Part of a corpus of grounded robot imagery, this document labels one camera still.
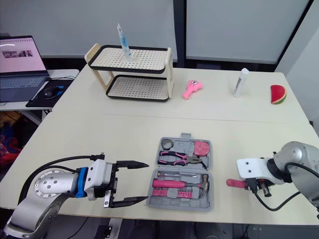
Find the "hammer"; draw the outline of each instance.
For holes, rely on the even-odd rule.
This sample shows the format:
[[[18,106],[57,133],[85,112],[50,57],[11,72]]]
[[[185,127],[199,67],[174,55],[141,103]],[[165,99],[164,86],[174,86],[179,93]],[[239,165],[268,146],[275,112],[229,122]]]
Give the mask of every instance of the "hammer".
[[[199,197],[203,197],[208,189],[209,189],[209,182],[208,182],[208,175],[204,174],[202,176],[203,182],[202,183],[185,183],[183,181],[172,181],[172,180],[158,180],[155,179],[153,181],[154,188],[184,188],[184,187],[198,187],[202,189],[201,194]]]

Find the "laptop keyboard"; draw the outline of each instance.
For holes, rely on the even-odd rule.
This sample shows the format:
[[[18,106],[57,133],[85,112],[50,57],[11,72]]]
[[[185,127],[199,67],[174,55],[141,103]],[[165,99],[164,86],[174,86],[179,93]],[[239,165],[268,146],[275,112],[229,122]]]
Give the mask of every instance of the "laptop keyboard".
[[[38,87],[42,82],[43,76],[41,77],[19,77],[11,79],[0,79],[0,89],[11,89],[11,88],[26,88],[26,87]]]

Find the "laptop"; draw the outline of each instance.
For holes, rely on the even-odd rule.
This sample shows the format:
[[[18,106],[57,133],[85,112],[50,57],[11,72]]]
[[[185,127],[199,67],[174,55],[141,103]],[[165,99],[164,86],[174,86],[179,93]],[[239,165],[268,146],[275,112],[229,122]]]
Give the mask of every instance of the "laptop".
[[[48,77],[32,36],[0,38],[0,102],[31,100]]]

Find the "white wall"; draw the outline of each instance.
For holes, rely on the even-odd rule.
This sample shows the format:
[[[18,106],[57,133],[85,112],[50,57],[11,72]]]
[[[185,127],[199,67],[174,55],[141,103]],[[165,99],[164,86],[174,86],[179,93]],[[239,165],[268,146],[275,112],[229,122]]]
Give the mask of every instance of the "white wall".
[[[319,29],[288,72],[287,79],[319,134]]]
[[[1,0],[1,31],[32,35],[44,57],[83,57],[94,43],[171,47],[177,59],[172,0]]]
[[[277,62],[309,0],[189,0],[187,59]]]
[[[303,23],[280,61],[300,105],[319,135],[319,0],[314,0]]]

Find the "gray tool case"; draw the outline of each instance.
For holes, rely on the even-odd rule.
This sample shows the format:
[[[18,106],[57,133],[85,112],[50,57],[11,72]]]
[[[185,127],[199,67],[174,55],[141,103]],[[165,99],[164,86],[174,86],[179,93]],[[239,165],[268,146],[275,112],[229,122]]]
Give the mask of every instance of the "gray tool case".
[[[173,147],[164,150],[162,147],[163,140],[171,140]],[[179,153],[186,153],[189,156],[195,156],[194,148],[195,142],[202,141],[209,144],[209,152],[206,156],[199,157],[206,165],[207,169],[200,163],[181,165],[160,165],[159,160],[175,162],[181,159],[171,155],[160,155],[161,151],[174,151]],[[149,187],[149,198],[147,205],[153,208],[188,210],[188,211],[211,211],[213,208],[213,177],[208,172],[212,168],[212,145],[209,140],[192,139],[190,133],[182,133],[181,138],[163,137],[159,142],[159,149],[157,151],[156,162],[159,166],[154,170]],[[154,188],[154,180],[172,180],[182,181],[189,184],[199,184],[203,182],[203,175],[208,175],[209,189],[205,195],[200,197],[202,189],[199,187],[183,187],[183,188]]]

